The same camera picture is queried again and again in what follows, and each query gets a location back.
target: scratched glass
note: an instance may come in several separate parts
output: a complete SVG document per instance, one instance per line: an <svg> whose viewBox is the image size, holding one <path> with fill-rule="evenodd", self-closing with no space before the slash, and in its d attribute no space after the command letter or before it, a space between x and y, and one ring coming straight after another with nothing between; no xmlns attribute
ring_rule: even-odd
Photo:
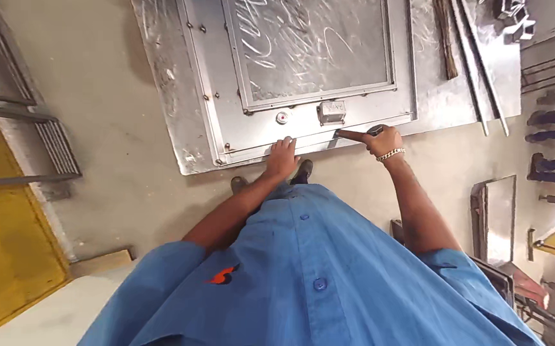
<svg viewBox="0 0 555 346"><path fill-rule="evenodd" d="M235 0L254 101L383 83L383 0Z"/></svg>

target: blue work shirt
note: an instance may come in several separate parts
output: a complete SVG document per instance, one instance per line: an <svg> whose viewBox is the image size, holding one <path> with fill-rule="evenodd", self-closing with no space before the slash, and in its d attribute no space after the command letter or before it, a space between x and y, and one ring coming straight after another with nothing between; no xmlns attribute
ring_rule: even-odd
<svg viewBox="0 0 555 346"><path fill-rule="evenodd" d="M415 256L321 185L281 185L204 256L152 250L79 345L542 345L466 254Z"/></svg>

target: orange logo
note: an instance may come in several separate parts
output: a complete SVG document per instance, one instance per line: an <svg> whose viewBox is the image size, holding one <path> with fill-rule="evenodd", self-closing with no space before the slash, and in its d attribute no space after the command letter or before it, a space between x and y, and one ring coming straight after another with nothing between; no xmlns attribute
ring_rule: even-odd
<svg viewBox="0 0 555 346"><path fill-rule="evenodd" d="M211 279L209 281L205 281L205 282L210 283L210 284L229 284L232 281L231 273L233 271L237 271L237 269L239 269L240 265L241 265L241 263L235 265L234 267L228 267L228 268L220 271L219 273L217 273L213 277L213 279Z"/></svg>

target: right hand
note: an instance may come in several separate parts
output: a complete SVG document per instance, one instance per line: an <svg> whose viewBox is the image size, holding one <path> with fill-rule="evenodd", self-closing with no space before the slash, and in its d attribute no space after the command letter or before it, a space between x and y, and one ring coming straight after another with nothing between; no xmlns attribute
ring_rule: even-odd
<svg viewBox="0 0 555 346"><path fill-rule="evenodd" d="M370 134L365 134L363 136L363 142L367 145L367 150L369 150L370 154L375 155L377 158L387 154L393 149L404 146L404 142L401 139L399 131L392 126L387 125L382 125L382 132L375 137ZM401 156L400 154L391 156L391 158Z"/></svg>

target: shirt button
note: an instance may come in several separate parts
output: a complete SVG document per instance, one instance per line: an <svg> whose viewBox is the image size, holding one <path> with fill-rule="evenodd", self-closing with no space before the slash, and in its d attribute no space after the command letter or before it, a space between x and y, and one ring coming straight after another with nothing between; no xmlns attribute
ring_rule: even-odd
<svg viewBox="0 0 555 346"><path fill-rule="evenodd" d="M315 279L314 289L317 290L318 292L324 291L325 289L327 289L327 279L325 278Z"/></svg>

